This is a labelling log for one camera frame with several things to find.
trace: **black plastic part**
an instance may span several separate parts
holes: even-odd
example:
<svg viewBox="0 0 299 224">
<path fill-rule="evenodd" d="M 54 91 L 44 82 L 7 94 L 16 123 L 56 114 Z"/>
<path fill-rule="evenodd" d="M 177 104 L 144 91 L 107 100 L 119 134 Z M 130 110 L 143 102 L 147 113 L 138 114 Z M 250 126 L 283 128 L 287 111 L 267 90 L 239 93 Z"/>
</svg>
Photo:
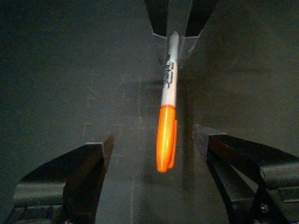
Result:
<svg viewBox="0 0 299 224">
<path fill-rule="evenodd" d="M 287 152 L 227 135 L 211 136 L 209 147 L 267 189 L 298 187 L 299 158 Z"/>
<path fill-rule="evenodd" d="M 6 223 L 95 223 L 114 145 L 88 143 L 24 176 Z"/>
<path fill-rule="evenodd" d="M 147 14 L 151 20 L 154 33 L 166 37 L 167 35 L 167 17 L 169 0 L 144 0 Z"/>
<path fill-rule="evenodd" d="M 193 0 L 185 37 L 198 37 L 219 0 Z"/>
<path fill-rule="evenodd" d="M 210 136 L 207 164 L 231 224 L 298 223 L 298 157 L 263 144 L 219 135 Z M 255 197 L 231 165 L 257 182 Z"/>
<path fill-rule="evenodd" d="M 251 224 L 250 208 L 255 197 L 254 191 L 233 167 L 213 152 L 207 156 L 207 165 L 229 210 L 230 223 Z"/>
</svg>

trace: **orange marker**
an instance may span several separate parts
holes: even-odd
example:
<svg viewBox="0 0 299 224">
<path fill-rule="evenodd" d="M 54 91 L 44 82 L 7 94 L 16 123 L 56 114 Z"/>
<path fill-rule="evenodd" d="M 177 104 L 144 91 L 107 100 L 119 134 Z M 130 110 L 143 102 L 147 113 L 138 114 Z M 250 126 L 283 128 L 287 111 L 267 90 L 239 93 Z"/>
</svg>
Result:
<svg viewBox="0 0 299 224">
<path fill-rule="evenodd" d="M 170 37 L 169 56 L 163 77 L 163 100 L 157 136 L 157 170 L 167 172 L 174 168 L 178 121 L 175 118 L 179 33 Z"/>
</svg>

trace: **orange marker cap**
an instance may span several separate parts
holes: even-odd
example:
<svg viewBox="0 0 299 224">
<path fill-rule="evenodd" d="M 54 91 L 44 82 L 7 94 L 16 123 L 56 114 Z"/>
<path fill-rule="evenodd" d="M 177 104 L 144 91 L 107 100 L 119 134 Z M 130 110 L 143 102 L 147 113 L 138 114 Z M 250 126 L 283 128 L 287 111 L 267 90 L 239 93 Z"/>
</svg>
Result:
<svg viewBox="0 0 299 224">
<path fill-rule="evenodd" d="M 157 170 L 159 172 L 167 172 L 174 168 L 177 123 L 175 107 L 162 106 L 157 137 Z"/>
</svg>

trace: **black plastic bracket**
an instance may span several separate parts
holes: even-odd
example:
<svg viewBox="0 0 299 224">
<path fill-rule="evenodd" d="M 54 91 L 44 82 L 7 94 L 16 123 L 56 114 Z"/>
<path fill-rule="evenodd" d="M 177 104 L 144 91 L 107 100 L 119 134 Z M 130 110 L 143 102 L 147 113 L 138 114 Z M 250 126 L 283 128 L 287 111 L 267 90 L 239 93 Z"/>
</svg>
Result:
<svg viewBox="0 0 299 224">
<path fill-rule="evenodd" d="M 210 135 L 206 129 L 194 127 L 194 140 L 205 152 L 230 223 L 298 223 L 299 158 L 218 131 Z M 257 192 L 233 167 L 257 183 Z"/>
<path fill-rule="evenodd" d="M 114 146 L 114 137 L 104 143 L 87 143 L 26 175 L 6 224 L 95 223 Z"/>
</svg>

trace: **marker barrel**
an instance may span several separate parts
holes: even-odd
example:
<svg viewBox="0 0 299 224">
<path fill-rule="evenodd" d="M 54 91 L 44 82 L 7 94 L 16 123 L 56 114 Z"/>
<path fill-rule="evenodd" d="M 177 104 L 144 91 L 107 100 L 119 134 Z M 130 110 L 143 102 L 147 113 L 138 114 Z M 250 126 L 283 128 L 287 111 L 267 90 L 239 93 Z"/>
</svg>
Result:
<svg viewBox="0 0 299 224">
<path fill-rule="evenodd" d="M 165 67 L 163 99 L 157 136 L 157 169 L 167 172 L 174 168 L 178 121 L 175 119 L 179 33 L 170 37 L 169 60 Z"/>
</svg>

